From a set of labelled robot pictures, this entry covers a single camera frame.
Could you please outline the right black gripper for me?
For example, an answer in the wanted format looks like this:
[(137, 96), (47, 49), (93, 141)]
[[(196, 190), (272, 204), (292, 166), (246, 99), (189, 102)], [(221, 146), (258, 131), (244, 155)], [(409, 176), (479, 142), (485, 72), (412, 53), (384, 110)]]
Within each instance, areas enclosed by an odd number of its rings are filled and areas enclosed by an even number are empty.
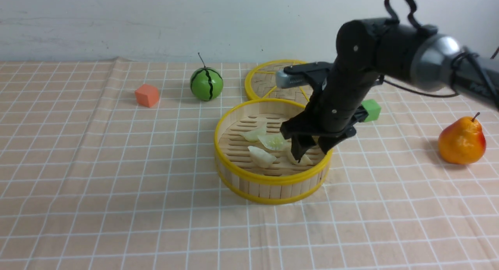
[(343, 136), (339, 135), (358, 121), (354, 114), (380, 77), (381, 73), (369, 68), (354, 71), (333, 64), (324, 82), (313, 89), (303, 112), (280, 127), (285, 139), (292, 138), (294, 160), (301, 161), (316, 145), (312, 136), (320, 136), (318, 146), (324, 154), (342, 142)]

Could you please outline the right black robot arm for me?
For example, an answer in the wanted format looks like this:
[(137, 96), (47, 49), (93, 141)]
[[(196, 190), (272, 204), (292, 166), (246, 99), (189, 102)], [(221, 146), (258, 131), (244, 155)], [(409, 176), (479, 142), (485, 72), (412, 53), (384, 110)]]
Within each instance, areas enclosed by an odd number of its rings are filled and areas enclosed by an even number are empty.
[(312, 147), (323, 153), (356, 134), (368, 117), (361, 106), (386, 76), (426, 92), (449, 87), (490, 108), (498, 108), (498, 62), (462, 48), (434, 26), (408, 26), (388, 18), (353, 20), (340, 27), (334, 62), (310, 62), (276, 73), (278, 88), (309, 85), (303, 112), (280, 132), (292, 142), (295, 160)]

